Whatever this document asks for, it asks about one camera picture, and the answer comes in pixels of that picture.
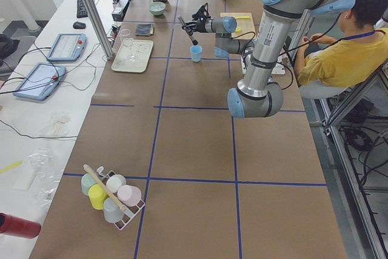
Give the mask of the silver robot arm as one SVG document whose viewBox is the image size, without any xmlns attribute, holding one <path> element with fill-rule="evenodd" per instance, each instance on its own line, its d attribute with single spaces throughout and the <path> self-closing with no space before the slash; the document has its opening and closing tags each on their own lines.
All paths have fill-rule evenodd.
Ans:
<svg viewBox="0 0 388 259">
<path fill-rule="evenodd" d="M 192 15 L 191 22 L 180 20 L 189 36 L 195 32 L 215 34 L 215 56 L 239 54 L 246 66 L 243 79 L 228 91 L 227 103 L 235 118 L 257 118 L 276 114 L 283 105 L 283 92 L 271 73 L 286 41 L 292 22 L 304 10 L 312 15 L 341 13 L 354 6 L 355 0 L 261 0 L 264 24 L 256 41 L 231 36 L 237 22 L 233 17 L 212 18 L 204 7 Z"/>
</svg>

